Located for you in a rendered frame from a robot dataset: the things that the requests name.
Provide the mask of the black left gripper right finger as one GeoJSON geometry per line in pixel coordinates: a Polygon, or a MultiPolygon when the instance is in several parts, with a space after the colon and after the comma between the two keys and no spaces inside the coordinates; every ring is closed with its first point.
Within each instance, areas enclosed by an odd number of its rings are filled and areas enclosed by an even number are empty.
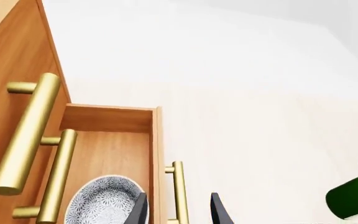
{"type": "Polygon", "coordinates": [[[210,210],[213,224],[234,224],[216,192],[211,194],[210,210]]]}

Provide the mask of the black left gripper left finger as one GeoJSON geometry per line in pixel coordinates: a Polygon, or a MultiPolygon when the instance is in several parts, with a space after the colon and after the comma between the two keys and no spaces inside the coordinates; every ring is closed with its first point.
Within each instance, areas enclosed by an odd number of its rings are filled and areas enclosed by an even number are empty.
{"type": "Polygon", "coordinates": [[[125,224],[147,224],[146,218],[148,215],[148,201],[147,194],[140,193],[137,201],[125,221],[125,224]]]}

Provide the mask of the black white patterned bowl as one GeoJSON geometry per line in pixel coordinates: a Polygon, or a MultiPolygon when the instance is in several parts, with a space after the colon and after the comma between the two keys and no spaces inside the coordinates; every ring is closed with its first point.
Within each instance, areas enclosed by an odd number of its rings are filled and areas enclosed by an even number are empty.
{"type": "Polygon", "coordinates": [[[124,224],[141,186],[122,175],[104,175],[87,182],[71,199],[64,224],[124,224]]]}

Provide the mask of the open wooden drawer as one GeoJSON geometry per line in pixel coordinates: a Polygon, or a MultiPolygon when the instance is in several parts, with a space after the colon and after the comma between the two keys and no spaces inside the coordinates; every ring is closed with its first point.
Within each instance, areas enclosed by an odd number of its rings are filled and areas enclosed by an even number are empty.
{"type": "Polygon", "coordinates": [[[58,223],[75,193],[92,179],[123,175],[147,193],[150,224],[166,224],[162,109],[67,104],[61,129],[78,133],[58,223]]]}

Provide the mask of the wooden cabinet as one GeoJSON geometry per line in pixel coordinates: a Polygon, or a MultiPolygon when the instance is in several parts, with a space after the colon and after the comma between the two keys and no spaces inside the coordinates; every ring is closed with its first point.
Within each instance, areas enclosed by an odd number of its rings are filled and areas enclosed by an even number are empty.
{"type": "MultiPolygon", "coordinates": [[[[0,22],[0,163],[31,95],[7,92],[9,82],[37,83],[44,73],[60,79],[60,89],[42,138],[59,138],[70,97],[41,0],[17,0],[0,22]]],[[[39,145],[23,192],[0,195],[0,224],[28,224],[30,218],[14,219],[17,207],[39,206],[41,185],[47,180],[47,164],[57,146],[39,145]]]]}

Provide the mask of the dark green bottle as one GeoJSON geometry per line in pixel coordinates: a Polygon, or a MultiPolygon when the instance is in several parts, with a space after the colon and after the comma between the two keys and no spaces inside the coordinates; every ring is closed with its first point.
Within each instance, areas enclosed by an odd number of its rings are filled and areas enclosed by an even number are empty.
{"type": "Polygon", "coordinates": [[[358,177],[327,192],[326,205],[338,218],[358,215],[358,177]]]}

